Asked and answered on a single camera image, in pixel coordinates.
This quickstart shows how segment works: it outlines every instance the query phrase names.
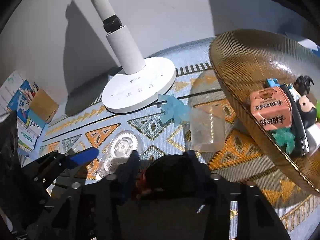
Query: pink box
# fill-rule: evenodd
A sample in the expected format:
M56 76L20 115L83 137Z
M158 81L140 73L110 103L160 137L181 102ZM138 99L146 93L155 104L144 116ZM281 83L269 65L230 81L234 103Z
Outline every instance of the pink box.
M252 92L250 103L251 114L266 131L291 127L291 104L280 87Z

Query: desk lamp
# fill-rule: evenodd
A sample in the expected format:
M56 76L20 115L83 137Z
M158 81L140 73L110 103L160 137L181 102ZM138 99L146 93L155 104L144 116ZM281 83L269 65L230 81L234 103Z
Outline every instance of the desk lamp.
M113 113L141 109L158 99L172 86L176 69L163 57L144 59L126 25L122 25L108 0L91 0L97 10L106 38L118 58L122 70L105 86L102 102Z

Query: transparent correction tape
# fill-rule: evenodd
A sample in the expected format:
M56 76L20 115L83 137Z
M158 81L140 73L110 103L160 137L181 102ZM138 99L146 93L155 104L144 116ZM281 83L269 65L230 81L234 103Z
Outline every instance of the transparent correction tape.
M120 164L128 161L134 150L141 158L144 147L140 136L129 130L118 133L110 142L107 152L99 162L97 181L115 173Z

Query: brown bowl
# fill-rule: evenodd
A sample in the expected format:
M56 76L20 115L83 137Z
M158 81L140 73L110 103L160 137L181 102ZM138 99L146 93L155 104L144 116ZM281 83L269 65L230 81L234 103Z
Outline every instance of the brown bowl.
M296 41L258 30L226 32L213 40L209 57L220 86L252 138L289 179L307 192L320 196L320 150L312 156L289 156L282 151L250 112L250 93L263 88L266 78L294 82L309 75L320 91L320 58ZM316 100L311 94L311 101Z

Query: patterned tablecloth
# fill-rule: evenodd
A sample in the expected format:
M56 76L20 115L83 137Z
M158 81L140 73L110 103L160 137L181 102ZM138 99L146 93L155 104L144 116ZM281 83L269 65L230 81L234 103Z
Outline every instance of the patterned tablecloth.
M320 221L320 199L309 195L290 181L255 144L236 117L226 100L208 59L212 39L195 41L166 49L152 56L171 59L177 68L177 78L168 94L181 98L191 107L221 105L226 112L225 147L216 153L197 153L200 162L207 163L210 170L230 181L254 180L275 208L292 239L308 239ZM153 103L131 114L108 112L98 96L80 113L67 116L67 102L59 107L55 118L45 131L39 155L52 150L61 153L72 148L75 152L94 146L101 157L114 135L122 130L138 133L144 143L144 164L166 154L181 154L191 147L188 125L174 127L173 123L162 125L160 107ZM74 181L94 183L92 174L98 159L87 166L66 171L51 186L52 197L58 197ZM230 239L236 237L236 205L232 205Z

